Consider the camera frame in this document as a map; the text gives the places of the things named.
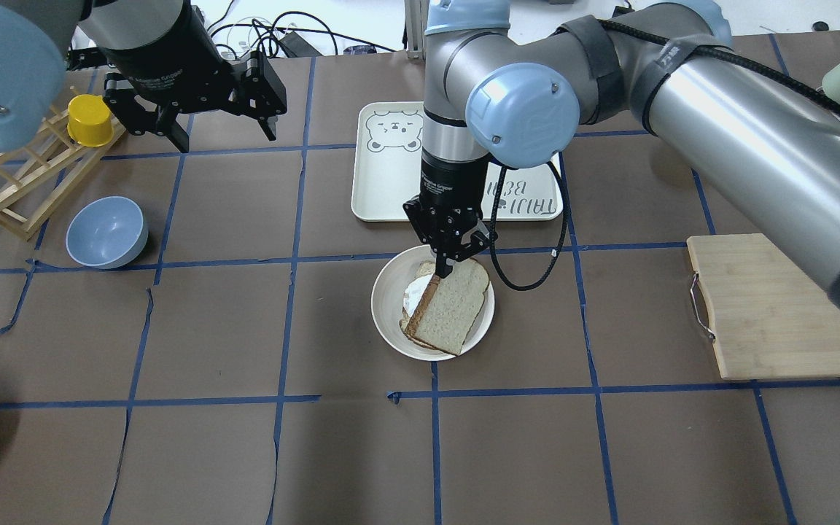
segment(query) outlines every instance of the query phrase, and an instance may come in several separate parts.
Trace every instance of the blue joint cap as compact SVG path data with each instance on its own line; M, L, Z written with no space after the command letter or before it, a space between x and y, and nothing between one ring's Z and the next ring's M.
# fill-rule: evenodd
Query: blue joint cap
M689 7L709 24L709 29L715 39L728 47L732 46L731 24L728 23L724 14L721 14L721 6L714 0L664 0L664 2L657 2L657 4L679 4Z
M510 0L430 0L426 34L508 29Z
M505 166L546 163L569 145L579 99L562 74L540 63L512 63L481 80L466 103L472 136Z

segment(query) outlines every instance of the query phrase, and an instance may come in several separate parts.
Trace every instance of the metal handle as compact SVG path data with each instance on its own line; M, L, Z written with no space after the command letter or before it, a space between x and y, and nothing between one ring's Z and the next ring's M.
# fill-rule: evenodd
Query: metal handle
M699 316L699 306L696 303L696 286L698 286L698 284L699 284L699 273L698 272L693 272L693 285L689 286L689 297L690 297L691 300L693 300L693 312L696 312L696 322L699 323L699 326L701 326L704 331L709 333L710 341L714 341L715 333L713 331L711 331L711 329L709 328L709 325L706 325L706 323L702 322L702 318L700 318L700 316Z

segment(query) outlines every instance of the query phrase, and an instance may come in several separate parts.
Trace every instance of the yellow cup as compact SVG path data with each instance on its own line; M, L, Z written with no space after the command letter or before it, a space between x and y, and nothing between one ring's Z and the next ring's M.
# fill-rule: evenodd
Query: yellow cup
M112 113L101 97L80 94L67 106L67 133L86 147L100 147L112 140Z

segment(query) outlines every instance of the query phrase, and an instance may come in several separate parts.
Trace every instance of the white cream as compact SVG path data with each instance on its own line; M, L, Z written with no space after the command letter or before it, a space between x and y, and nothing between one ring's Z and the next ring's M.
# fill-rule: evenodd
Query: white cream
M433 275L414 279L413 282L407 285L407 289L404 290L404 311L407 312L408 316L413 316L413 312L416 311L417 305L420 304L420 298L423 297L423 292L427 289L427 284L429 284L430 279L433 279Z

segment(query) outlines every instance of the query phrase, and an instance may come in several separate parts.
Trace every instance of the blue bowl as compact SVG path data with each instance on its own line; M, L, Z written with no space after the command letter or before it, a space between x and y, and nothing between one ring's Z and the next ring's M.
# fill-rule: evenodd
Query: blue bowl
M67 228L66 248L84 266L108 270L127 265L147 242L140 207L126 197L104 197L79 210Z

